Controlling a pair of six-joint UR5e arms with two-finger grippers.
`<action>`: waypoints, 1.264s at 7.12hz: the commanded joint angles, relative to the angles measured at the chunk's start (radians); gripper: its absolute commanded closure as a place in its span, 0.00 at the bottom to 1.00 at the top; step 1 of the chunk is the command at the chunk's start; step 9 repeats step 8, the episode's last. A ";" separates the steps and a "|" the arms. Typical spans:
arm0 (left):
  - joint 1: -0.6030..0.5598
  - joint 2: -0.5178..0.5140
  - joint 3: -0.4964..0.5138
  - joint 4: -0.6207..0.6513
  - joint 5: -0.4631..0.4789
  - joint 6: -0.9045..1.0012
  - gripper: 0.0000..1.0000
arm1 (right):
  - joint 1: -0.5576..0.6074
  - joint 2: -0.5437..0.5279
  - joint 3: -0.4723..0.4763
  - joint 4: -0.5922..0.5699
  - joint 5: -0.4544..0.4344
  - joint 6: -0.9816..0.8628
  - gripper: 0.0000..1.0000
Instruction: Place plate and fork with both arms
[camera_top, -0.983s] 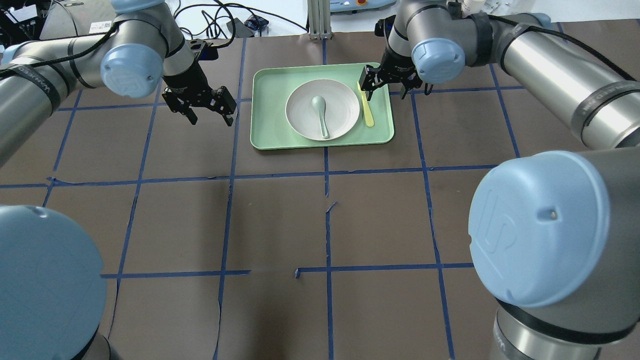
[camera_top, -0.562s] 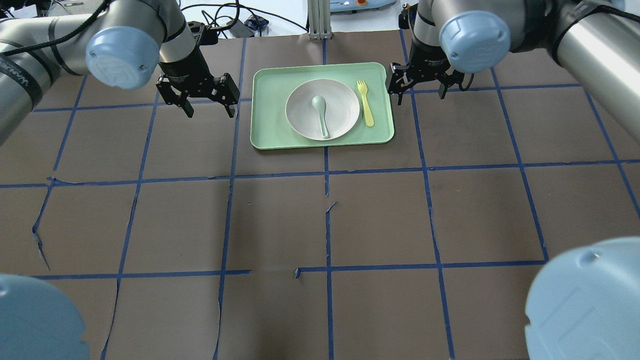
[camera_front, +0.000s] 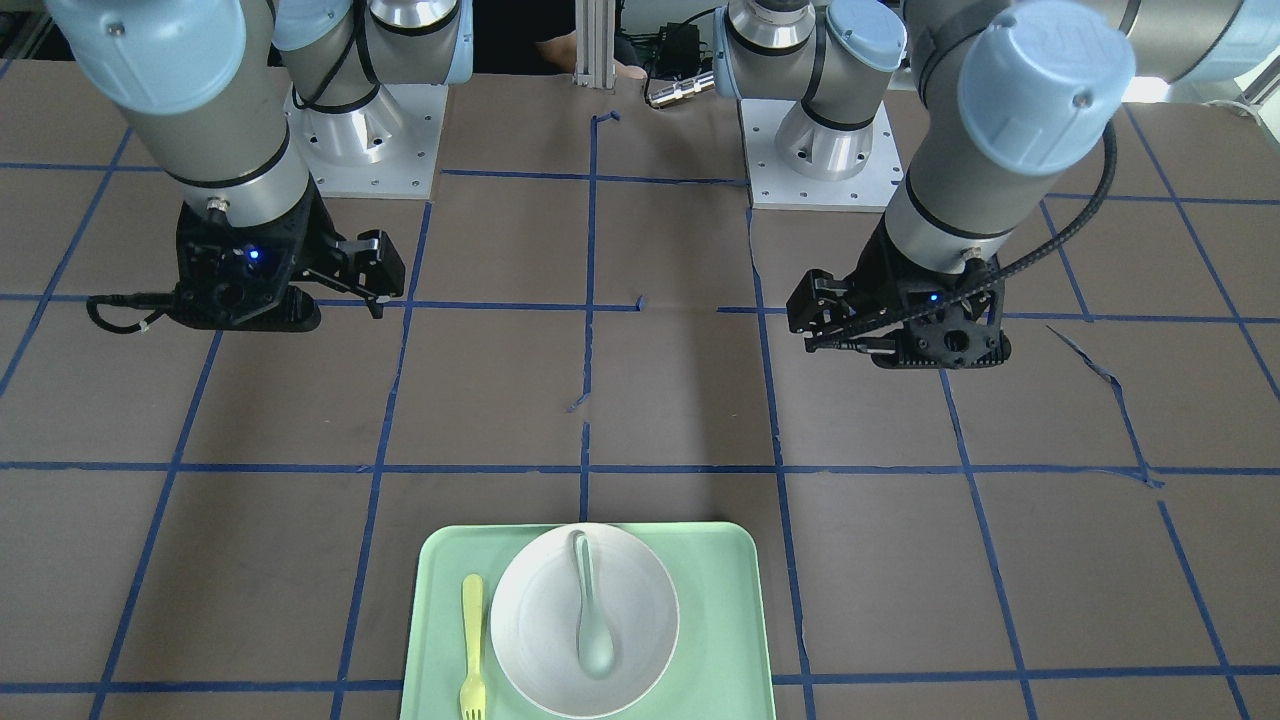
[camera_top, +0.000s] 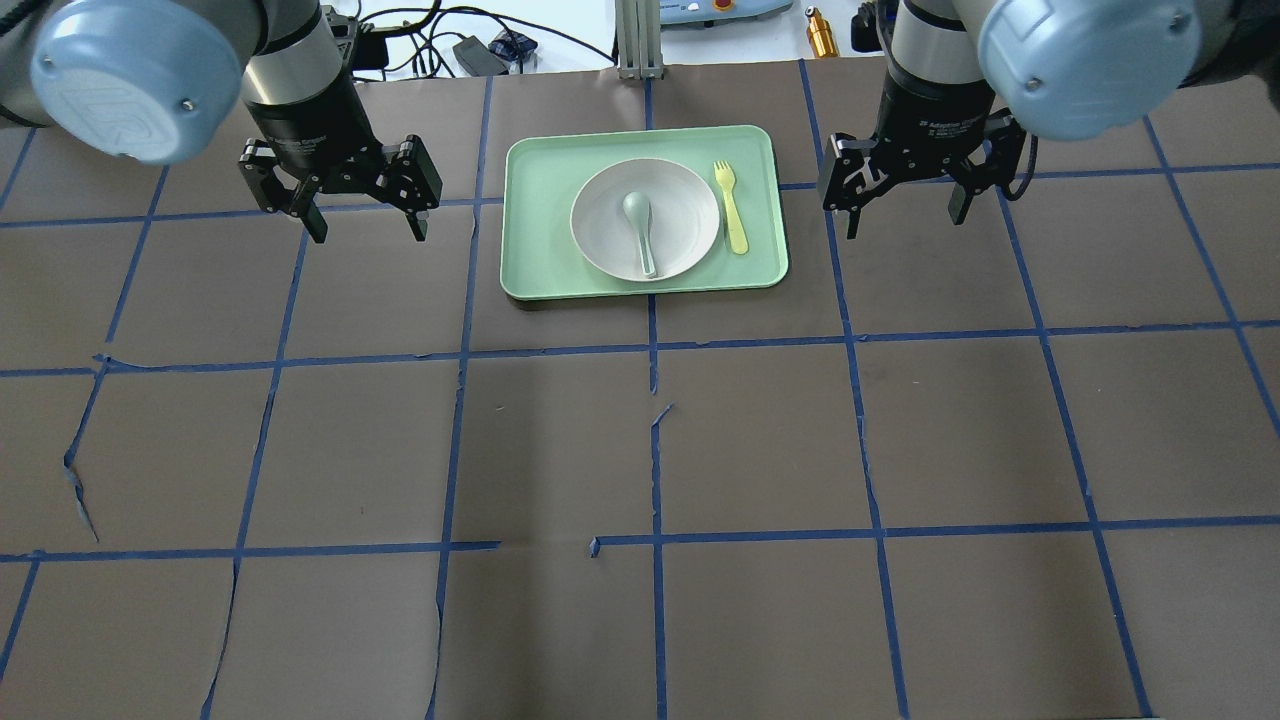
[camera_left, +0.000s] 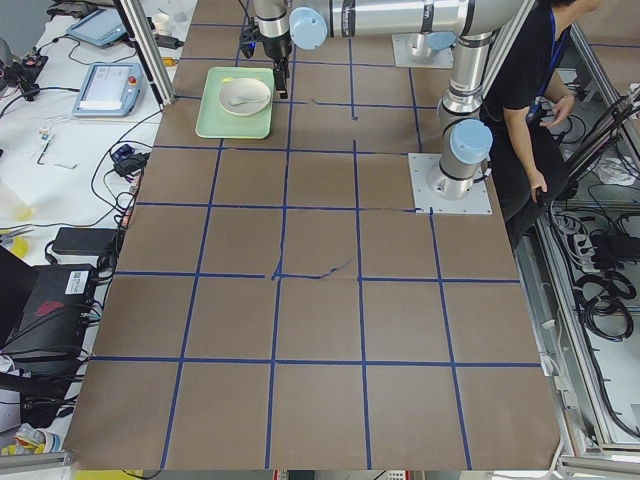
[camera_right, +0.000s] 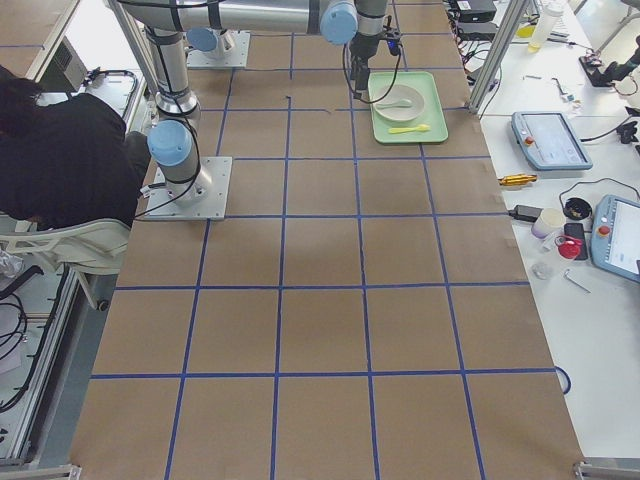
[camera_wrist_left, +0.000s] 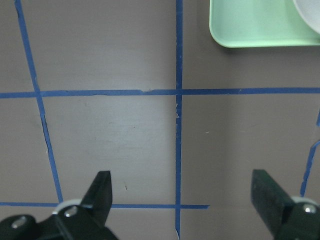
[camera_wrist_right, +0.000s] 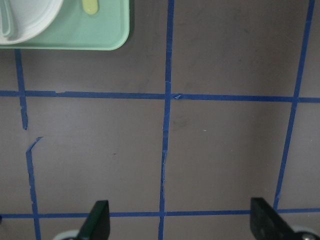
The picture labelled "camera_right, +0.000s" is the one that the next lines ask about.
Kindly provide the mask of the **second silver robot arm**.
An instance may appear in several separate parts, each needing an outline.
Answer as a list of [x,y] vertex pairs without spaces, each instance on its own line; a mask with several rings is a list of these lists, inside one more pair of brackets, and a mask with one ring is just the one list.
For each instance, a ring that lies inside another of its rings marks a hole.
[[[223,59],[232,51],[230,40],[233,34],[240,34],[240,31],[193,28],[187,31],[186,39],[192,49],[210,54],[215,59]],[[362,103],[374,104],[389,95],[395,85],[400,59],[403,56],[401,33],[398,29],[384,26],[381,32],[373,36],[367,36],[358,33],[355,27],[347,27],[337,33],[330,33],[325,30],[322,36],[330,44],[342,47],[342,73],[354,99]],[[380,42],[384,42],[390,54],[396,58],[391,86],[379,98],[364,100],[362,95],[368,87],[370,76],[368,62],[370,58],[376,55]]]

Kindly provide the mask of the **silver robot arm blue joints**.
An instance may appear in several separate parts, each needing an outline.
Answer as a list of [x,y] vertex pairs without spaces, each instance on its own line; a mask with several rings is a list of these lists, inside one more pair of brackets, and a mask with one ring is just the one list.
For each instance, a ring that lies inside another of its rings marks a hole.
[[195,128],[200,105],[188,79],[184,36],[193,28],[259,30],[321,35],[347,27],[376,34],[385,1],[124,1],[123,10],[144,26],[151,48],[161,121],[149,138],[166,183],[194,185],[200,172]]

